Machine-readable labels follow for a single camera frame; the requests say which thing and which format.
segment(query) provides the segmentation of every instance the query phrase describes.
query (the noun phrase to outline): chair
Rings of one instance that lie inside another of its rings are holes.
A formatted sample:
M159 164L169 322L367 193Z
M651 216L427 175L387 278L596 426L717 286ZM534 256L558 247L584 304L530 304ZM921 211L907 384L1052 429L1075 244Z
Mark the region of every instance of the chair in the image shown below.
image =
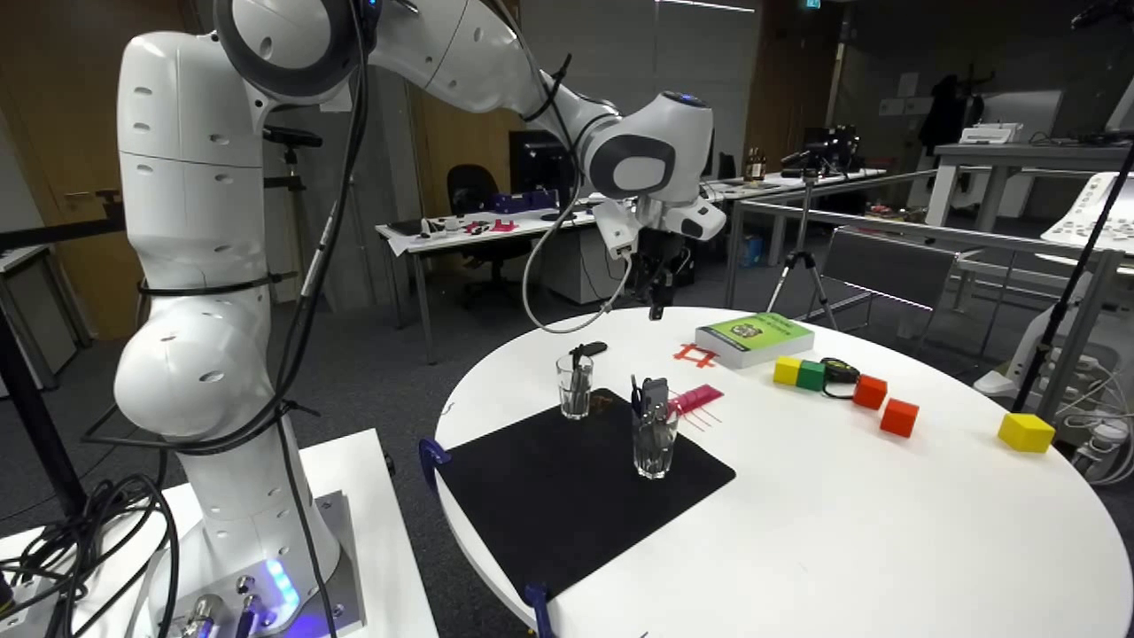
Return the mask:
M860 234L850 228L836 228L821 256L821 277L866 291L860 297L831 304L831 312L858 301L886 297L926 312L928 317L921 332L928 332L932 326L935 304L945 294L954 267L955 250L886 234Z
M457 164L445 175L445 193L451 193L451 211L480 211L493 208L501 198L501 187L493 175L479 164ZM493 282L501 282L501 268L506 260L527 256L527 244L522 239L497 239L497 244L476 244L462 250L471 263L493 263Z

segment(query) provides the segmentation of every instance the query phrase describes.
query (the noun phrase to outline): red block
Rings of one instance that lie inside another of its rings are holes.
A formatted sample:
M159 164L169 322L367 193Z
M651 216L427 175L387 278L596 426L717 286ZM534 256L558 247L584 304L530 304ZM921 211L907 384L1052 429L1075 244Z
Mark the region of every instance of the red block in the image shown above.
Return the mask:
M883 412L883 433L910 438L915 421L919 421L919 405L889 401Z
M879 412L883 401L886 401L886 392L889 392L889 386L886 386L883 378L876 378L876 377L858 377L854 405Z

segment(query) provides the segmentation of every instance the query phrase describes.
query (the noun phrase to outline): yellow block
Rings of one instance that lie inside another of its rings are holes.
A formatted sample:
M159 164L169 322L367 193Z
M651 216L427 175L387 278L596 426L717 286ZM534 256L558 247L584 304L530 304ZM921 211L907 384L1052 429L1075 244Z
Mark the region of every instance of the yellow block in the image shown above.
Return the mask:
M775 386L797 386L801 365L805 365L801 356L775 356L771 384Z
M1045 453L1055 438L1055 429L1037 414L1017 412L1000 421L1000 438L1025 453Z

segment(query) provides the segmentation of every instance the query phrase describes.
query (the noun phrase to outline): white round table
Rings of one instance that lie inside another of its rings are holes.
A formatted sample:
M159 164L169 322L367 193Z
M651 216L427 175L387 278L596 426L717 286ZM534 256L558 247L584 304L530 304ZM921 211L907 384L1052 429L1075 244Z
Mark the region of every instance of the white round table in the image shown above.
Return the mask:
M729 314L667 308L661 322L647 322L645 308L628 308L576 338L525 332L451 392L436 426L443 446L554 408L554 361L582 339L610 345L596 356L596 386L620 395L629 377L667 377L672 392L703 384L723 390L680 433L737 478L558 590L550 606L558 638L1125 635L1123 537L1055 450L1005 450L994 438L1004 408L969 386L817 326L808 356L848 356L889 378L889 395L921 405L910 438L883 437L876 412L771 386L771 365L672 361L693 326ZM443 478L440 504L479 577L534 622Z

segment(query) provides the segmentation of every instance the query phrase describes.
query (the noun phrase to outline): black mat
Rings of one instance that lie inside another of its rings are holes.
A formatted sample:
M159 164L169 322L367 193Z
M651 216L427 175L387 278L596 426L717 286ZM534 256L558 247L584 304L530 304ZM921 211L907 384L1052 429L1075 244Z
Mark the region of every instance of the black mat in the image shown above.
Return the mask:
M685 437L661 482L639 478L629 408L610 390L584 421L550 408L454 446L440 473L515 589L550 597L734 478Z

